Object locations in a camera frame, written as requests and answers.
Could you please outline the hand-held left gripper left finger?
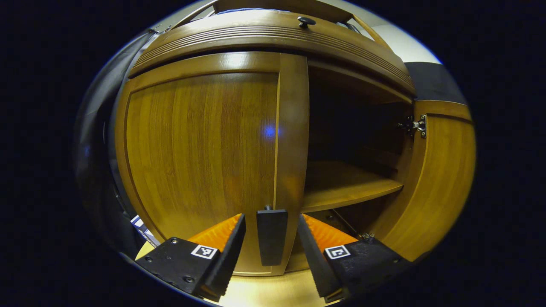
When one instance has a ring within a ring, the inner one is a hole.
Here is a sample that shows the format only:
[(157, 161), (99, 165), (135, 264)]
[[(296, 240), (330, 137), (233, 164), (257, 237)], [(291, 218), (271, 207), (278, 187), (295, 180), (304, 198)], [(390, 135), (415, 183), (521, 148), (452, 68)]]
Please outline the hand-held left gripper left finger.
[(218, 302), (226, 294), (245, 234), (245, 215), (236, 214), (191, 239), (171, 237), (135, 262), (185, 294)]

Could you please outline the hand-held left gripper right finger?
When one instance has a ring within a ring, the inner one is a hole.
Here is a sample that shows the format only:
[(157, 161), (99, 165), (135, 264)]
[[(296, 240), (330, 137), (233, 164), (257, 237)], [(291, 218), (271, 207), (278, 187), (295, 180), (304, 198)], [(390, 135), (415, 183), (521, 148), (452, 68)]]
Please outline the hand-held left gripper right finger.
[(299, 216), (298, 234), (326, 303), (371, 292), (412, 266), (378, 239), (356, 239), (308, 214)]

